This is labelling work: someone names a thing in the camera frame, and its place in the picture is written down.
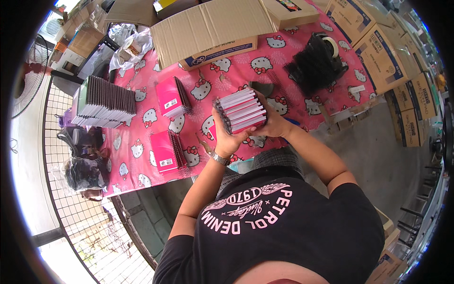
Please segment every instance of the hello kitty face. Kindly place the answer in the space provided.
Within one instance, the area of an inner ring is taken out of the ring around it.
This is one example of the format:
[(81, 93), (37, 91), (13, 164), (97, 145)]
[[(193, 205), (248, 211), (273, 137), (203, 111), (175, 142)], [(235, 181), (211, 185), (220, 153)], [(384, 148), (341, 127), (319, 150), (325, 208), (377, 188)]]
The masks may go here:
[(306, 104), (306, 111), (309, 115), (321, 114), (319, 105), (321, 105), (321, 99), (319, 96), (312, 97), (312, 99), (304, 99)]
[(108, 172), (112, 171), (112, 160), (110, 158), (107, 158), (106, 169)]
[(156, 71), (156, 72), (161, 72), (161, 69), (159, 68), (159, 64), (157, 62), (154, 65), (153, 70)]
[(198, 165), (200, 162), (200, 156), (196, 146), (188, 147), (183, 151), (184, 158), (188, 162), (188, 167)]
[(263, 148), (265, 146), (266, 136), (249, 136), (243, 141), (243, 144), (248, 144), (249, 147), (259, 146)]
[(355, 76), (356, 78), (361, 81), (361, 82), (366, 82), (366, 75), (364, 75), (364, 70), (358, 70), (358, 69), (353, 69), (355, 70)]
[(340, 57), (340, 61), (342, 62), (342, 67), (348, 66), (348, 63), (347, 63), (346, 61), (344, 61), (344, 60), (342, 59), (342, 57)]
[(113, 193), (121, 193), (121, 188), (120, 188), (119, 184), (113, 184), (112, 188), (113, 188)]
[(297, 30), (299, 30), (300, 28), (298, 28), (297, 26), (293, 26), (293, 27), (288, 27), (288, 28), (284, 28), (284, 30), (286, 30), (289, 34), (294, 34), (296, 33)]
[(274, 35), (273, 37), (267, 37), (266, 41), (272, 48), (282, 48), (285, 46), (285, 41), (280, 35)]
[(333, 28), (331, 27), (330, 24), (320, 22), (320, 27), (322, 27), (322, 29), (327, 30), (327, 31), (333, 31)]
[(123, 126), (130, 127), (130, 126), (131, 126), (131, 121), (132, 121), (132, 120), (133, 120), (133, 119), (130, 118), (130, 119), (126, 120), (126, 121), (122, 121), (121, 124), (123, 124)]
[(126, 73), (125, 68), (120, 68), (120, 70), (118, 70), (118, 75), (120, 75), (120, 78), (123, 78), (125, 73)]
[(121, 136), (120, 136), (120, 133), (117, 132), (117, 134), (115, 135), (115, 140), (113, 141), (113, 147), (115, 148), (115, 150), (118, 150), (118, 148), (120, 148), (120, 145), (121, 145)]
[(155, 166), (155, 167), (158, 166), (158, 165), (156, 164), (156, 159), (155, 159), (155, 157), (154, 157), (154, 153), (153, 153), (153, 151), (151, 151), (151, 150), (150, 150), (150, 164), (151, 164), (152, 166)]
[(170, 119), (169, 130), (180, 133), (184, 125), (184, 115), (178, 116), (174, 119)]
[(330, 92), (330, 93), (334, 92), (334, 85), (336, 85), (336, 81), (333, 81), (333, 82), (328, 86), (328, 92)]
[(181, 68), (181, 69), (183, 69), (184, 71), (186, 71), (186, 69), (184, 69), (183, 65), (181, 65), (180, 62), (178, 62), (178, 67)]
[(269, 105), (272, 105), (278, 114), (284, 115), (288, 112), (287, 101), (285, 97), (276, 96), (275, 98), (266, 99)]
[(196, 82), (196, 86), (191, 91), (191, 94), (196, 100), (204, 99), (211, 91), (211, 84), (205, 79), (200, 79)]
[(133, 157), (138, 158), (142, 155), (143, 153), (143, 145), (142, 142), (140, 142), (139, 139), (137, 141), (134, 141), (134, 145), (131, 147), (131, 150), (133, 152)]
[(135, 66), (134, 66), (134, 72), (137, 73), (145, 67), (145, 59), (140, 60)]
[(158, 118), (156, 116), (155, 109), (149, 109), (143, 114), (143, 125), (145, 126), (145, 128), (151, 126), (151, 124), (156, 120), (158, 120)]
[(230, 65), (232, 65), (232, 62), (230, 61), (230, 59), (222, 58), (222, 59), (216, 60), (213, 63), (211, 63), (210, 70), (215, 70), (216, 72), (218, 72), (219, 70), (228, 72)]
[(136, 102), (141, 102), (147, 96), (147, 87), (142, 87), (142, 88), (136, 90), (135, 92), (136, 92), (136, 95), (134, 98), (135, 98)]
[(145, 188), (151, 187), (151, 180), (146, 175), (139, 174), (138, 180), (139, 180), (139, 184), (138, 185), (140, 187), (145, 187)]
[(350, 45), (345, 41), (345, 40), (340, 40), (337, 42), (339, 44), (340, 47), (342, 47), (342, 49), (347, 52), (349, 50), (351, 50), (351, 47)]
[(243, 159), (241, 159), (240, 157), (238, 157), (238, 156), (235, 155), (235, 154), (232, 154), (232, 155), (230, 156), (230, 165), (236, 164), (236, 163), (239, 163), (239, 162), (242, 162), (242, 161), (243, 161)]
[(128, 168), (126, 167), (125, 163), (121, 163), (120, 165), (120, 176), (123, 180), (126, 180), (126, 175), (129, 173)]
[(258, 58), (255, 58), (251, 62), (251, 67), (252, 67), (252, 69), (254, 69), (254, 71), (257, 74), (261, 74), (261, 73), (266, 73), (266, 71), (268, 69), (272, 69), (273, 65), (271, 65), (271, 62), (270, 62), (270, 60), (268, 58), (266, 58), (266, 57), (258, 57)]
[(352, 92), (351, 88), (353, 88), (353, 86), (348, 86), (348, 97), (353, 101), (357, 101), (359, 103), (361, 99), (360, 92)]
[(214, 140), (213, 136), (210, 133), (210, 127), (214, 125), (214, 118), (210, 115), (205, 121), (202, 123), (202, 133), (203, 135), (207, 136), (208, 139)]

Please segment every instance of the tape roll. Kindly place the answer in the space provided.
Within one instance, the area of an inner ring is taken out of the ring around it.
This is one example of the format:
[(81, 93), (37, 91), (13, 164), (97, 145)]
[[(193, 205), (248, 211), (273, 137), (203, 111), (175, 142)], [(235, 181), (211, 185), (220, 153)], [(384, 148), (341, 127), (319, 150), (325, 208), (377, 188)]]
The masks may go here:
[(331, 37), (327, 36), (327, 37), (324, 37), (322, 38), (323, 41), (329, 41), (331, 43), (331, 45), (333, 46), (333, 50), (334, 50), (334, 53), (333, 53), (333, 58), (336, 58), (338, 55), (339, 55), (339, 47), (337, 46), (337, 43), (334, 41), (334, 39), (332, 39)]

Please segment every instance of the hand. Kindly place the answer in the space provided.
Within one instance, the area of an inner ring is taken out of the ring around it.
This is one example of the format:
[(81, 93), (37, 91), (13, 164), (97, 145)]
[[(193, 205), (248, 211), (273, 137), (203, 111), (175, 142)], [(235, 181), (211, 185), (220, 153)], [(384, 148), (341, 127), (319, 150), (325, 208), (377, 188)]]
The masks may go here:
[(211, 110), (211, 114), (213, 115), (216, 126), (216, 154), (225, 159), (230, 159), (230, 156), (238, 150), (241, 143), (243, 143), (246, 138), (252, 135), (252, 132), (256, 130), (257, 127), (253, 126), (240, 133), (231, 135), (224, 129), (224, 122), (214, 108)]
[(255, 93), (257, 93), (258, 99), (266, 109), (268, 121), (266, 122), (265, 126), (254, 131), (252, 135), (253, 136), (263, 135), (268, 137), (287, 136), (295, 125), (292, 124), (290, 121), (286, 120), (285, 118), (283, 118), (280, 114), (278, 114), (276, 109), (272, 105), (268, 104), (265, 97), (261, 93), (257, 91), (255, 91)]

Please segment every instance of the black t-shirt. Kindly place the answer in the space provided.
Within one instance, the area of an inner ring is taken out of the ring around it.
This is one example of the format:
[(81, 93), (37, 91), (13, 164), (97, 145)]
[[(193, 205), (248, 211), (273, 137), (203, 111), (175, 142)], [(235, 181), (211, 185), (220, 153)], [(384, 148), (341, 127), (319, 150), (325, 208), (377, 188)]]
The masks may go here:
[(327, 199), (283, 166), (230, 183), (199, 214), (195, 236), (167, 241), (153, 283), (233, 283), (252, 266), (280, 260), (330, 284), (363, 284), (385, 243), (380, 217), (355, 184)]

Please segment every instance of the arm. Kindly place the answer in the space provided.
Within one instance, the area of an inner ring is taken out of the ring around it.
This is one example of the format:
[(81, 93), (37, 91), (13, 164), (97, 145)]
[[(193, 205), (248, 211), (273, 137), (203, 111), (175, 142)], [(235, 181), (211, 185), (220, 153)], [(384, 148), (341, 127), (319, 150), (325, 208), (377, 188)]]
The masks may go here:
[(352, 173), (348, 171), (347, 166), (336, 153), (300, 127), (281, 117), (266, 102), (262, 94), (259, 94), (259, 99), (268, 113), (268, 122), (263, 128), (255, 131), (254, 135), (285, 138), (314, 169), (320, 180), (326, 185), (328, 195), (331, 195), (333, 190), (341, 184), (357, 184)]
[[(215, 109), (212, 109), (212, 114), (217, 135), (215, 152), (225, 159), (230, 159), (230, 156), (238, 150), (243, 140), (249, 137), (256, 128), (252, 127), (241, 133), (230, 135), (225, 131), (221, 117)], [(172, 231), (170, 231), (169, 239), (182, 234), (194, 236), (197, 217), (200, 211), (215, 199), (224, 171), (224, 165), (210, 158), (183, 199)]]

